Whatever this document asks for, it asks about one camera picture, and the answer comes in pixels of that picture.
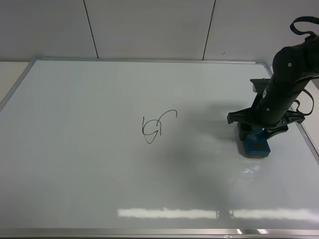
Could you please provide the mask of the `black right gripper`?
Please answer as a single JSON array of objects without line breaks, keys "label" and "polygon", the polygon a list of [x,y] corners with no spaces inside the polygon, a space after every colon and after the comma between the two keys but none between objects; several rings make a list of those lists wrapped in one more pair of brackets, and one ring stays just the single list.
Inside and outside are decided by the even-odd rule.
[{"label": "black right gripper", "polygon": [[270,139],[288,131],[288,124],[302,123],[307,114],[289,108],[299,94],[304,90],[308,81],[278,84],[270,79],[261,94],[257,94],[251,107],[232,112],[227,115],[229,124],[239,122],[239,139],[245,141],[251,133],[251,127],[263,128],[262,137]]}]

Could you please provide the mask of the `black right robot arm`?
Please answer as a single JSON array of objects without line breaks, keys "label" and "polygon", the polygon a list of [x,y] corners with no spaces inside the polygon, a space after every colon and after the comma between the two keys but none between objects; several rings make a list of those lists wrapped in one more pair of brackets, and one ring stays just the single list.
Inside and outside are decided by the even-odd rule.
[{"label": "black right robot arm", "polygon": [[302,123],[307,113],[291,111],[297,97],[308,82],[319,75],[319,38],[307,37],[296,46],[284,47],[274,57],[273,75],[269,79],[252,79],[257,93],[252,106],[229,113],[229,124],[237,122],[239,138],[246,140],[253,130],[260,129],[262,137],[286,132],[288,125]]}]

